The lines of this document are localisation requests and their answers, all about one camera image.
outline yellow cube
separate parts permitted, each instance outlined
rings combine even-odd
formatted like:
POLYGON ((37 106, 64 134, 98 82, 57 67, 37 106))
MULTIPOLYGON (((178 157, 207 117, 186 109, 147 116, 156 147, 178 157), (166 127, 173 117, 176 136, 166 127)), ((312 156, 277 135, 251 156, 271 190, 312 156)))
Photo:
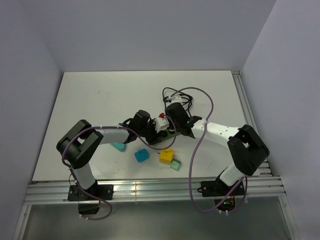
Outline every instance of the yellow cube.
POLYGON ((173 149, 165 149, 160 153, 159 161, 164 164, 171 164, 172 159, 174 158, 174 150, 173 149))

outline white tabletop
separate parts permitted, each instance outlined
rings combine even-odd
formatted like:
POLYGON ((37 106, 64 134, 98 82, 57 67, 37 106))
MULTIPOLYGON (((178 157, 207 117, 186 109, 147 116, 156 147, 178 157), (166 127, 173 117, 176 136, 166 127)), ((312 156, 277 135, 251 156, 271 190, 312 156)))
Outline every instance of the white tabletop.
MULTIPOLYGON (((230 71, 126 71, 126 72, 66 72, 63 76, 52 116, 39 155, 33 181, 67 180, 70 172, 61 163, 57 142, 81 119, 93 126, 114 126, 132 118, 138 110, 151 117, 164 112, 164 87, 181 89, 198 87, 213 99, 214 110, 210 122, 242 127, 245 118, 230 71)), ((191 114, 206 117, 210 101, 197 90, 186 90, 193 96, 191 114)), ((167 146, 172 139, 157 144, 167 146)), ((159 162, 158 151, 144 146, 137 139, 120 152, 110 144, 101 145, 90 160, 97 179, 165 179, 186 178, 191 154, 197 139, 178 136, 172 146, 182 164, 178 171, 159 162), (137 162, 134 153, 146 148, 150 158, 137 162)), ((232 163, 229 150, 204 140, 197 151, 193 177, 216 177, 232 163)))

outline gray wall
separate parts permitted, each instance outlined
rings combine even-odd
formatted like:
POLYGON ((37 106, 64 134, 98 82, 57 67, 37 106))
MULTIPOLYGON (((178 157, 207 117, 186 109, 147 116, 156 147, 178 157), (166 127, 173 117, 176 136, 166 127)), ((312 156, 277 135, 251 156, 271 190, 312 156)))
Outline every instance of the gray wall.
POLYGON ((240 70, 275 0, 20 0, 60 68, 240 70))
POLYGON ((21 3, 0 2, 0 238, 11 239, 61 72, 21 3))
POLYGON ((277 0, 243 81, 304 239, 320 236, 320 1, 277 0))

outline black bracket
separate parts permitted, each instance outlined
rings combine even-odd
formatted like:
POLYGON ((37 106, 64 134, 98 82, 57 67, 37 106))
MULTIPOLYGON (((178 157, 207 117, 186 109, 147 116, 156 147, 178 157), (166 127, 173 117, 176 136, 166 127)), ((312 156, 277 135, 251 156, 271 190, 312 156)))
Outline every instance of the black bracket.
POLYGON ((236 135, 229 137, 227 144, 236 168, 252 176, 270 151, 252 126, 245 124, 238 130, 236 135))
MULTIPOLYGON (((56 145, 56 149, 62 155, 70 141, 85 129, 91 127, 91 124, 86 120, 78 121, 63 138, 56 145)), ((67 159, 73 169, 80 169, 85 166, 95 153, 101 140, 103 139, 101 132, 91 129, 84 132, 80 139, 84 140, 82 143, 75 140, 65 153, 67 159)))
MULTIPOLYGON (((227 193, 233 187, 224 187, 222 189, 221 187, 217 186, 217 180, 202 181, 201 187, 198 188, 198 192, 202 194, 202 197, 223 197, 227 195, 227 193)), ((243 196, 245 194, 245 188, 242 182, 235 188, 234 193, 236 196, 243 196)))
MULTIPOLYGON (((103 200, 112 200, 114 194, 114 186, 112 184, 101 184, 98 185, 97 193, 99 198, 103 200)), ((79 202, 79 201, 91 201, 94 198, 85 195, 76 185, 71 185, 69 188, 68 198, 69 202, 79 202)))

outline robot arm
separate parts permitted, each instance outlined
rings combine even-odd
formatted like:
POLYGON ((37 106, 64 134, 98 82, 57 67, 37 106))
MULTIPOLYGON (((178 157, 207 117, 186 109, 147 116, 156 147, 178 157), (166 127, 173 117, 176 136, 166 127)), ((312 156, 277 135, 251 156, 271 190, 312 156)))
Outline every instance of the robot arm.
MULTIPOLYGON (((176 127, 177 134, 191 138, 201 138, 205 130, 206 121, 199 116, 189 117, 183 106, 176 102, 165 109, 176 127)), ((120 125, 135 131, 146 139, 148 144, 154 145, 174 135, 170 135, 173 129, 172 123, 164 116, 154 119, 149 113, 139 110, 130 122, 120 125)), ((62 154, 67 144, 82 130, 91 127, 85 121, 79 121, 57 144, 57 150, 62 154)), ((89 161, 100 144, 130 143, 137 136, 126 129, 99 129, 88 131, 83 136, 83 143, 76 140, 67 150, 66 159, 69 161, 81 186, 88 192, 97 191, 97 180, 92 174, 89 161)), ((223 126, 209 122, 205 139, 229 148, 233 163, 228 166, 216 179, 217 191, 223 195, 243 176, 252 176, 262 162, 270 154, 255 130, 244 125, 241 128, 223 126)))

